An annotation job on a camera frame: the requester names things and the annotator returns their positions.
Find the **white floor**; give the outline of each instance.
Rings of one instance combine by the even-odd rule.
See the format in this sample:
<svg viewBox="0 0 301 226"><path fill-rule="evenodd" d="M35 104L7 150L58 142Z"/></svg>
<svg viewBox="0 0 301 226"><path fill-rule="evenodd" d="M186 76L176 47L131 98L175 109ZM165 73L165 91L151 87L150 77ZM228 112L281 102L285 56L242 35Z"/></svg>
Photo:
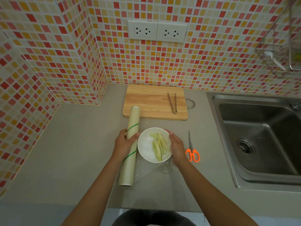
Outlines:
<svg viewBox="0 0 301 226"><path fill-rule="evenodd" d="M73 206L55 204L8 204L0 203L0 224L3 226L59 226ZM111 226L126 209L106 209L101 226ZM179 214L189 218L197 226L209 226L203 213ZM301 219L252 217L259 226L300 226Z"/></svg>

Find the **green stripe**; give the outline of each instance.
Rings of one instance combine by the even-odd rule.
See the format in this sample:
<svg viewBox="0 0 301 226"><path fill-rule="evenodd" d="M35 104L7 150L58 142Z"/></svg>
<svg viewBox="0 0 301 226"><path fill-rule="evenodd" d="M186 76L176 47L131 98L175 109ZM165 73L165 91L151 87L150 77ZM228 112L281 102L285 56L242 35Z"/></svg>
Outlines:
<svg viewBox="0 0 301 226"><path fill-rule="evenodd" d="M137 124L133 125L132 127L130 127L130 128L128 129L127 132L129 132L129 130L130 130L131 128L133 128L134 126L136 126L136 125L138 125L138 124L139 124L139 123L137 123Z"/></svg>
<svg viewBox="0 0 301 226"><path fill-rule="evenodd" d="M126 158L124 160L127 159L127 157L131 156L132 154L134 154L136 151L134 151L133 153L129 154L128 156L126 156Z"/></svg>

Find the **forearm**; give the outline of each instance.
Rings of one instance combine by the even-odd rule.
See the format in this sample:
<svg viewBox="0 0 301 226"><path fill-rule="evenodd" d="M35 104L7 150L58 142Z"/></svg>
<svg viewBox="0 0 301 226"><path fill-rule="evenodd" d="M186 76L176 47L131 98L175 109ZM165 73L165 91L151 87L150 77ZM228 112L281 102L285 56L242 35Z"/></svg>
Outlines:
<svg viewBox="0 0 301 226"><path fill-rule="evenodd" d="M181 162L178 168L211 226L257 225L188 160Z"/></svg>
<svg viewBox="0 0 301 226"><path fill-rule="evenodd" d="M121 161L111 158L62 226L99 226Z"/></svg>

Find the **gray pants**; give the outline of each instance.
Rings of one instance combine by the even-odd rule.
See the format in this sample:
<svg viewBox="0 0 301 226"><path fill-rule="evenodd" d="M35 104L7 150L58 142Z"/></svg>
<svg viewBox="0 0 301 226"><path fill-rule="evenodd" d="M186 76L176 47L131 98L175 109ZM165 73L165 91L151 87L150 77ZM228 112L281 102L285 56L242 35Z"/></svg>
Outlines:
<svg viewBox="0 0 301 226"><path fill-rule="evenodd" d="M131 209L120 215L112 226L196 226L188 218L174 211Z"/></svg>

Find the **power socket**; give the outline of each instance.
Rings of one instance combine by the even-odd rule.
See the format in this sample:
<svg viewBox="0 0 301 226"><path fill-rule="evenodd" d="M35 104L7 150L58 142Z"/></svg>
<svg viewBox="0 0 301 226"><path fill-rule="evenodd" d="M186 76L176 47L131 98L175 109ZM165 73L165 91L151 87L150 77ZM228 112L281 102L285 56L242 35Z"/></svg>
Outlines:
<svg viewBox="0 0 301 226"><path fill-rule="evenodd" d="M187 24L158 22L157 41L183 43Z"/></svg>
<svg viewBox="0 0 301 226"><path fill-rule="evenodd" d="M130 39L156 40L158 22L128 20Z"/></svg>

